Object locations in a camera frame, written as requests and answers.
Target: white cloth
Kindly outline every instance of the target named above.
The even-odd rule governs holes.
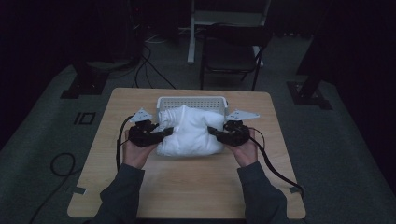
[[[174,127],[157,146],[157,154],[172,157],[207,156],[223,150],[223,144],[209,134],[207,126],[223,130],[224,116],[185,105],[159,113],[159,130]]]

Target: desk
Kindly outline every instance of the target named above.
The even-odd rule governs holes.
[[[229,111],[241,109],[259,113],[259,119],[245,120],[265,136],[266,151],[274,167],[295,181],[288,151],[276,112],[268,93],[252,91],[184,91],[119,88],[112,92],[105,114],[93,140],[92,148],[78,181],[86,189],[75,193],[67,213],[70,217],[93,217],[101,204],[100,192],[117,172],[116,141],[123,121],[141,107],[156,113],[161,96],[224,96]],[[133,124],[127,123],[125,130]],[[272,174],[259,156],[271,183],[282,190],[288,200],[288,217],[303,218],[300,194],[291,194],[290,185]],[[244,218],[245,204],[233,154],[224,150],[217,155],[175,159],[151,153],[144,167],[145,178],[140,191],[138,217],[146,218]]]

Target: chair leg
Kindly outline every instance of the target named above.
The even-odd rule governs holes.
[[[260,70],[260,63],[257,63],[256,71],[254,72],[253,86],[251,87],[251,91],[254,91],[254,89],[256,88],[256,81],[257,81],[257,76],[259,75],[259,70]]]
[[[245,73],[244,76],[241,78],[241,81],[243,81],[247,75],[248,73]]]
[[[201,90],[204,89],[204,72],[205,72],[205,66],[204,66],[204,58],[201,59],[201,70],[199,71],[199,79],[200,79],[200,88]]]

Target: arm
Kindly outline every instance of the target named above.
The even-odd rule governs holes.
[[[135,223],[139,206],[139,191],[149,153],[157,145],[138,147],[131,141],[122,146],[122,165],[115,179],[100,194],[102,205],[91,224]]]
[[[290,223],[286,214],[286,197],[271,185],[258,161],[257,146],[247,141],[239,147],[226,146],[241,166],[237,172],[242,183],[247,223]]]

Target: white plastic basket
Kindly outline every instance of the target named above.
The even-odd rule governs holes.
[[[157,120],[160,111],[183,105],[213,111],[223,116],[228,115],[227,101],[222,96],[163,96],[158,98],[157,101]]]

